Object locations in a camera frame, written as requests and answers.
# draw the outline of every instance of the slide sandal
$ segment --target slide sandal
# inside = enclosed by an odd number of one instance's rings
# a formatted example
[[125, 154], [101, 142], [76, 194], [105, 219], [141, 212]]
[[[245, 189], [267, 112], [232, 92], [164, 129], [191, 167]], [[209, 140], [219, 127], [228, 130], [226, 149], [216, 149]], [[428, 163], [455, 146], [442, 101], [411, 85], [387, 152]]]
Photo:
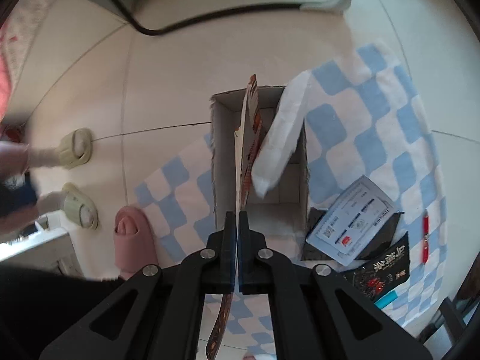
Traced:
[[[76, 139], [80, 138], [85, 142], [85, 152], [81, 157], [77, 157], [74, 152], [74, 136]], [[78, 165], [83, 165], [88, 162], [92, 156], [92, 132], [88, 128], [79, 128], [72, 131], [70, 134], [63, 137], [55, 149], [60, 158], [60, 165], [66, 169], [72, 169]]]
[[[95, 230], [98, 226], [98, 212], [92, 200], [85, 195], [85, 193], [80, 192], [80, 190], [72, 183], [66, 183], [63, 186], [62, 191], [67, 192], [67, 197], [63, 204], [63, 210], [67, 218], [78, 226]], [[93, 223], [90, 227], [84, 227], [82, 220], [80, 219], [80, 210], [84, 206], [90, 210], [93, 216]]]
[[152, 228], [142, 210], [126, 206], [117, 212], [113, 242], [122, 278], [131, 278], [148, 264], [158, 265]]

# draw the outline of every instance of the silver bolt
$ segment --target silver bolt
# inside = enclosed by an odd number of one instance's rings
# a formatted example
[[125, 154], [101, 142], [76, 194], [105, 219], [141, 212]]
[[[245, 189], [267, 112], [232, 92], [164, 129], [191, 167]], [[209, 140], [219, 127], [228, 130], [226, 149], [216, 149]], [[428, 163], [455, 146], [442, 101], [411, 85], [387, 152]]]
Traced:
[[213, 259], [213, 257], [215, 257], [215, 250], [213, 250], [213, 249], [203, 249], [200, 252], [200, 255], [203, 259]]
[[320, 276], [328, 276], [332, 272], [332, 268], [328, 265], [320, 264], [315, 267], [315, 272]]
[[142, 273], [145, 276], [155, 276], [158, 273], [158, 267], [156, 265], [147, 265], [142, 269]]
[[269, 259], [272, 256], [273, 252], [270, 249], [265, 248], [258, 251], [258, 257], [260, 257], [261, 259]]

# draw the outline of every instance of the blue and white checkered cloth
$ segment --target blue and white checkered cloth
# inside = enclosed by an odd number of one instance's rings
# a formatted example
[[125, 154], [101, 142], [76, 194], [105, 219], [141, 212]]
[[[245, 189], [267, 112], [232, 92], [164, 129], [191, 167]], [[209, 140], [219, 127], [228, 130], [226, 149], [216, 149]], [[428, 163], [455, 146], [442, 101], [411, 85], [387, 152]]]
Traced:
[[[436, 302], [446, 259], [445, 194], [422, 102], [408, 74], [380, 43], [313, 69], [311, 78], [305, 117], [310, 206], [327, 208], [366, 175], [405, 212], [395, 239], [409, 233], [410, 278], [396, 288], [398, 299], [383, 309], [404, 326]], [[136, 188], [157, 237], [162, 267], [205, 247], [215, 229], [211, 182], [207, 134]], [[425, 208], [430, 214], [430, 256], [422, 264]], [[285, 250], [292, 250], [287, 245], [292, 239], [285, 241]], [[298, 254], [302, 242], [295, 245]], [[283, 251], [281, 245], [275, 249]], [[299, 263], [298, 257], [292, 260]], [[220, 300], [207, 295], [205, 307], [216, 315]], [[275, 353], [266, 295], [242, 295], [237, 288], [227, 330], [254, 355]]]

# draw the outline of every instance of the barcode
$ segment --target barcode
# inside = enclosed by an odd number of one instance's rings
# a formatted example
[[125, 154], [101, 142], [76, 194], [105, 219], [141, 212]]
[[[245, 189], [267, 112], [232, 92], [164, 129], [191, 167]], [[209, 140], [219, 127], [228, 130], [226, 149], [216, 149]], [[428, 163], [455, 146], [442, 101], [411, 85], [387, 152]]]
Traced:
[[327, 238], [330, 238], [330, 236], [335, 232], [335, 230], [333, 230], [333, 228], [331, 228], [330, 226], [327, 227], [327, 229], [323, 232], [323, 235]]

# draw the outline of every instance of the cardboard box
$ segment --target cardboard box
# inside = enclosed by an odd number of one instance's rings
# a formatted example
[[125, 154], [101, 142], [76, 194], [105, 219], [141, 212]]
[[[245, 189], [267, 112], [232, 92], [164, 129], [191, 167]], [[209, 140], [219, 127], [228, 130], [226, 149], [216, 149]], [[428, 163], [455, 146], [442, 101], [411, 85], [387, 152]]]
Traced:
[[[270, 128], [275, 117], [283, 90], [283, 86], [258, 88], [260, 114], [266, 130]], [[244, 96], [245, 89], [242, 89], [219, 93], [211, 98], [212, 181], [217, 230], [223, 228], [225, 213], [235, 212], [236, 209], [234, 133], [240, 125]], [[248, 145], [245, 145], [249, 139], [247, 135], [252, 134], [251, 128], [246, 128], [245, 131], [244, 158], [248, 155]], [[305, 132], [302, 129], [297, 150], [292, 154], [278, 186], [269, 191], [264, 199], [256, 196], [253, 186], [250, 189], [246, 204], [250, 229], [266, 236], [273, 236], [273, 238], [267, 237], [267, 244], [269, 239], [270, 242], [274, 242], [276, 236], [305, 237], [308, 202], [307, 174]]]

